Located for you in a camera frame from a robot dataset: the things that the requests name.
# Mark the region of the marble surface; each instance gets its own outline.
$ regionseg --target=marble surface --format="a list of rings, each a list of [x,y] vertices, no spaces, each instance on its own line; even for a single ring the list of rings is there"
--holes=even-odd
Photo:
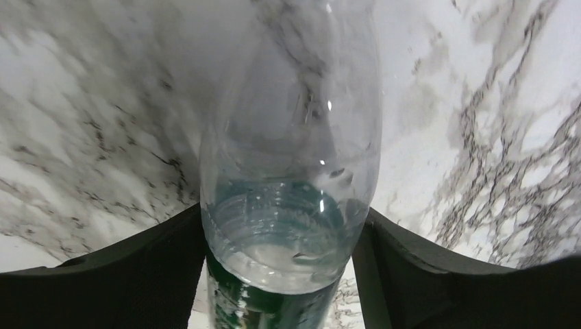
[[[197,201],[232,0],[0,1],[0,271],[54,266]],[[581,249],[576,0],[378,0],[373,207],[461,254]],[[205,282],[190,327],[207,328]],[[363,328],[348,266],[326,328]]]

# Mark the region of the bottle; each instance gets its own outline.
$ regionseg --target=bottle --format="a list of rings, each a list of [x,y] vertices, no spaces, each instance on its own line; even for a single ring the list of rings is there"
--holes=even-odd
[[[246,1],[201,144],[210,320],[320,328],[378,178],[372,3]]]

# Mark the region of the marble countertop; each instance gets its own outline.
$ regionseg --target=marble countertop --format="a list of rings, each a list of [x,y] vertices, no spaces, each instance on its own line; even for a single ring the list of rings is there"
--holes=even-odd
[[[0,271],[58,265],[197,201],[199,132],[241,30],[230,1],[0,1]],[[509,267],[581,250],[580,11],[378,0],[373,207]],[[327,328],[363,328],[351,265]]]

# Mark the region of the plastic bottle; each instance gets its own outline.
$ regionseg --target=plastic bottle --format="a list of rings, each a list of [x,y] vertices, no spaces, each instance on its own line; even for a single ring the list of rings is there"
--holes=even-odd
[[[201,147],[212,323],[319,328],[378,177],[371,6],[247,1]]]

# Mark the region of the marble pattern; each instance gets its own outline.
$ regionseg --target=marble pattern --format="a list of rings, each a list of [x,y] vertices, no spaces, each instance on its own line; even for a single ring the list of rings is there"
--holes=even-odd
[[[232,0],[0,1],[0,271],[54,266],[197,201]],[[511,267],[581,249],[576,0],[378,0],[373,206]],[[206,286],[190,327],[207,328]],[[364,328],[352,266],[326,328]]]

